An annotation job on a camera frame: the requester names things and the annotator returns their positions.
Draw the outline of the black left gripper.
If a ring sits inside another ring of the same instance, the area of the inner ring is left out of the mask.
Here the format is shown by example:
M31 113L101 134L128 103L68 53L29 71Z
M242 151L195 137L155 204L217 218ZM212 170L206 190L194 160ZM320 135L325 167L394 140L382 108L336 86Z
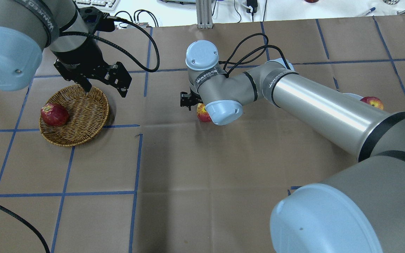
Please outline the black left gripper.
M93 38L61 37L50 45L50 50L57 58L54 66L63 79L79 84L85 93L92 89L89 80L95 79L120 90L122 98L127 96L132 77L121 62L108 64Z

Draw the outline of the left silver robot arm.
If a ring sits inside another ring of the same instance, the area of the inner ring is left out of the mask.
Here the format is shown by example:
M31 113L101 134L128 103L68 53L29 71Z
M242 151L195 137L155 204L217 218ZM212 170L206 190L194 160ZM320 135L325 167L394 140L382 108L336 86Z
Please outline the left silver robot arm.
M127 95L132 78L121 62L108 64L97 31L115 30L114 17L72 0L0 0L0 90L18 91L34 77L48 48L64 80L92 88L99 80Z

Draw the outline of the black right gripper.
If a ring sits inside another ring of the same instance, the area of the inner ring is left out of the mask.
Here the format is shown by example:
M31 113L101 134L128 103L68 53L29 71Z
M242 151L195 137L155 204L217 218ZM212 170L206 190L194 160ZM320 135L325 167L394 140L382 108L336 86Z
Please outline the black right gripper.
M193 106L196 106L200 103L203 103L201 96L193 91L180 92L180 107L186 107L192 109Z

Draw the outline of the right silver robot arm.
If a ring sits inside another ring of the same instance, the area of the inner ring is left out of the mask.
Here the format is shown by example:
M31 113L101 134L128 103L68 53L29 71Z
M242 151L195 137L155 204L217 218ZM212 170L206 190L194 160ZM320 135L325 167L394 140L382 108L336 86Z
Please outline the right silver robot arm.
M180 105L206 105L215 125L265 98L349 154L357 164L300 187L272 210L277 253L405 253L405 112L388 113L302 77L284 56L229 77L217 47L186 50L190 93Z

